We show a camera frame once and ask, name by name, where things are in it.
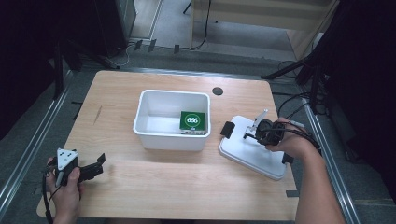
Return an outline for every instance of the person's left hand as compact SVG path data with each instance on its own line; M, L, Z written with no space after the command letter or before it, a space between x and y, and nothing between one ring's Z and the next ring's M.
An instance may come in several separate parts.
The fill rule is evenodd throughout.
M47 177L47 187L55 203L56 215L54 223L75 223L80 210L80 187L78 186L79 168L76 167L70 173L67 185L61 186L57 191L55 187L56 177L53 172L49 172Z

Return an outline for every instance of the wooden desk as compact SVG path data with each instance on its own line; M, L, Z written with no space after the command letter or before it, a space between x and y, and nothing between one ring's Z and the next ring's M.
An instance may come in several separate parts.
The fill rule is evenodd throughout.
M194 21L205 22L208 2L192 0L191 47ZM288 29L299 60L318 34L327 29L337 6L338 0L212 0L209 19Z
M214 95L221 87L224 93ZM212 134L199 152L146 150L133 132L143 90L199 91L211 99ZM97 73L68 137L80 165L106 153L104 173L86 181L83 217L293 220L298 198L288 165L279 181L219 154L219 134L235 115L276 119L270 86L262 80L102 71ZM40 202L37 213L44 216Z

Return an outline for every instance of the human arm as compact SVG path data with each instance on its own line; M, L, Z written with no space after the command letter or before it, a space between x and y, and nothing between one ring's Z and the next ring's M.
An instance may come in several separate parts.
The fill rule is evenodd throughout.
M80 210L79 175L79 168L74 168L68 177L67 185L57 190L55 187L56 177L53 172L49 172L47 186L50 194L53 195L52 200L56 208L56 215L53 220L54 224L76 223Z
M332 191L326 164L315 147L294 133L285 133L272 151L284 151L303 164L303 183L297 207L296 223L345 223L340 206Z

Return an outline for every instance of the white plastic container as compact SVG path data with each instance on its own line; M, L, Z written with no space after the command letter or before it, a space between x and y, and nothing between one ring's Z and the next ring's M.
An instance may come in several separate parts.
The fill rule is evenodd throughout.
M205 113L205 134L181 134L181 111ZM189 91L146 90L140 95L134 132L146 149L199 151L210 135L210 98Z

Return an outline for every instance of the green box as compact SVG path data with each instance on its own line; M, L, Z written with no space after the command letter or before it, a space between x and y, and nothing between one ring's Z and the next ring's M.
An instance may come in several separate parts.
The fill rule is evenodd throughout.
M205 113L181 111L180 130L184 134L205 134Z

